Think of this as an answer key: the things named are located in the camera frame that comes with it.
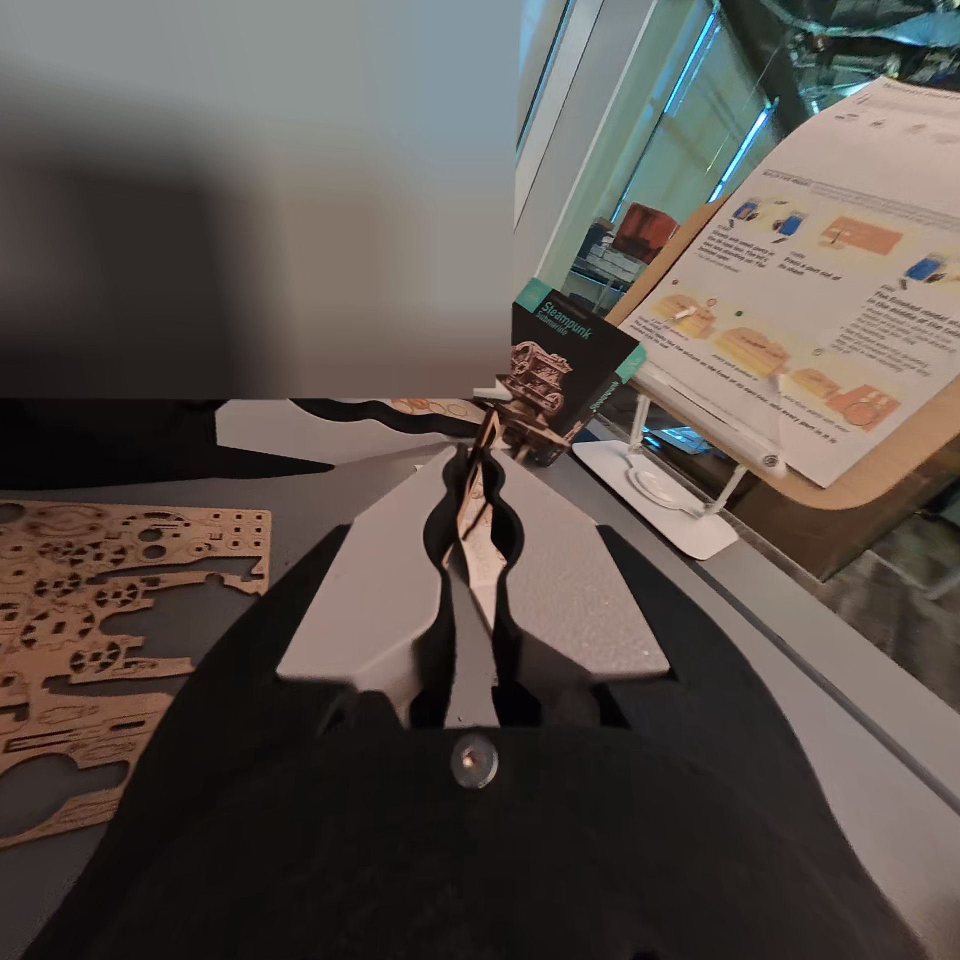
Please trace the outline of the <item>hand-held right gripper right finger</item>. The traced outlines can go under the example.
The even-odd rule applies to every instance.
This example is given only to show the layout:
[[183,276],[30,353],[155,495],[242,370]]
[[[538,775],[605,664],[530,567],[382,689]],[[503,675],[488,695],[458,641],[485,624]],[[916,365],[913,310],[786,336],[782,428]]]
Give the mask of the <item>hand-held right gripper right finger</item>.
[[488,455],[494,705],[506,726],[600,726],[610,685],[669,660],[598,524],[501,451]]

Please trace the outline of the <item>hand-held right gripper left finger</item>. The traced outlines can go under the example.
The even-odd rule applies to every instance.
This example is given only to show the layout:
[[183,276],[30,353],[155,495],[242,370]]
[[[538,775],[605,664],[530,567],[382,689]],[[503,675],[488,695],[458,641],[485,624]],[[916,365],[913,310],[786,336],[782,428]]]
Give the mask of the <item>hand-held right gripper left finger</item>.
[[450,445],[354,519],[278,678],[381,693],[407,727],[443,720],[455,660],[444,562],[460,494],[461,446]]

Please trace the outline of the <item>wooden model assembly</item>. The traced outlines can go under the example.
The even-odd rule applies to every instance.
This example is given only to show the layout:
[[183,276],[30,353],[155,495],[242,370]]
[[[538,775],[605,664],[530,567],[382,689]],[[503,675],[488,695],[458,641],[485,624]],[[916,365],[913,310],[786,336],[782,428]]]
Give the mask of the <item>wooden model assembly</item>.
[[497,443],[505,445],[509,457],[519,465],[533,454],[557,457],[570,450],[570,440],[552,430],[544,412],[526,401],[479,397],[474,399],[474,404],[484,412],[484,418],[466,448],[462,477],[455,487],[459,499],[457,535],[460,541],[473,533],[486,513],[488,499],[483,494],[479,513],[474,519],[467,520],[477,479],[483,477],[485,459]]

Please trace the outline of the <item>dark model kit box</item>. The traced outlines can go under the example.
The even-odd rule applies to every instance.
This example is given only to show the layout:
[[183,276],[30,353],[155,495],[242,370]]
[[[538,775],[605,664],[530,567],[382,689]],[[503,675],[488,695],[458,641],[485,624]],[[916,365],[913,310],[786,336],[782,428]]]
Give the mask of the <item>dark model kit box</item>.
[[[511,306],[510,368],[501,381],[571,445],[646,359],[644,346],[617,325],[531,279]],[[526,460],[548,466],[563,454]]]

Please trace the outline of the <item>laser-cut wooden parts sheet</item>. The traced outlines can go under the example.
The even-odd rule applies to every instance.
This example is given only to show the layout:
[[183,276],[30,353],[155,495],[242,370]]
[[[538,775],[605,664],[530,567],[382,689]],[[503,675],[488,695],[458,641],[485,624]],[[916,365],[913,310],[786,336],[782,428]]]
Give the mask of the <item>laser-cut wooden parts sheet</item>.
[[146,683],[193,671],[189,657],[144,655],[144,638],[105,623],[212,575],[265,594],[271,536],[266,509],[2,497],[1,772],[47,758],[80,772],[126,766],[118,785],[67,798],[2,849],[109,822],[173,701]]

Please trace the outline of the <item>pile of rubber bands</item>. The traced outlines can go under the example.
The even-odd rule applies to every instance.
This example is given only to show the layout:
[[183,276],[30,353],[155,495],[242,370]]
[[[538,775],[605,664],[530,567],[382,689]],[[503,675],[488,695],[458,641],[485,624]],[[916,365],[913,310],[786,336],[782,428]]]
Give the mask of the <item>pile of rubber bands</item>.
[[479,424],[485,415],[481,407],[460,398],[391,398],[387,402],[394,410],[408,416],[438,416]]

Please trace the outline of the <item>orange storage box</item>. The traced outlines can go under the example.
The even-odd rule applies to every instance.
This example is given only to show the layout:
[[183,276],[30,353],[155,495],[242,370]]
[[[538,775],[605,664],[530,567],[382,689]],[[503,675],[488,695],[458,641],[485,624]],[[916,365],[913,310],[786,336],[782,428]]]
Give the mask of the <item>orange storage box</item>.
[[679,224],[661,210],[632,202],[611,242],[620,254],[646,266],[653,263]]

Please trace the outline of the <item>wooden document stand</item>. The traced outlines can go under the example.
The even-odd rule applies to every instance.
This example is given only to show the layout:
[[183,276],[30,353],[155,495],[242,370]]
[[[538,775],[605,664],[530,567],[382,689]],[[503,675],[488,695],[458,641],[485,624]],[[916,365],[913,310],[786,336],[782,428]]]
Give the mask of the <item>wooden document stand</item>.
[[[695,560],[714,558],[738,538],[720,518],[741,480],[754,485],[733,516],[820,581],[842,569],[958,478],[958,380],[870,450],[830,486],[817,486],[787,461],[786,366],[746,383],[767,421],[760,428],[723,413],[715,401],[646,360],[631,376],[635,407],[627,441],[577,441],[573,455],[654,530]],[[734,463],[712,498],[690,491],[643,446],[651,405],[690,426]]]

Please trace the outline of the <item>printed instruction sheet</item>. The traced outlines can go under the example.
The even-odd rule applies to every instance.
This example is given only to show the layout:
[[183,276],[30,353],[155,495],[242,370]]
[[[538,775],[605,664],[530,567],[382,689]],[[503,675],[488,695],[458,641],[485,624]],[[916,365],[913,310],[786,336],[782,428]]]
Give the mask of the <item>printed instruction sheet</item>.
[[657,378],[834,484],[958,378],[958,91],[889,78],[799,126],[620,324]]

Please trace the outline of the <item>glass partition wall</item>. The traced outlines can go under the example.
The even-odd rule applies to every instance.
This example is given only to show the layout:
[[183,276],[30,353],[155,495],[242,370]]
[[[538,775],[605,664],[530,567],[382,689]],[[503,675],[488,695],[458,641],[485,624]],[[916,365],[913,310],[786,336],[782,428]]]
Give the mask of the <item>glass partition wall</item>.
[[518,234],[620,224],[633,203],[684,220],[781,139],[774,66],[751,62],[738,2],[565,2],[515,180]]

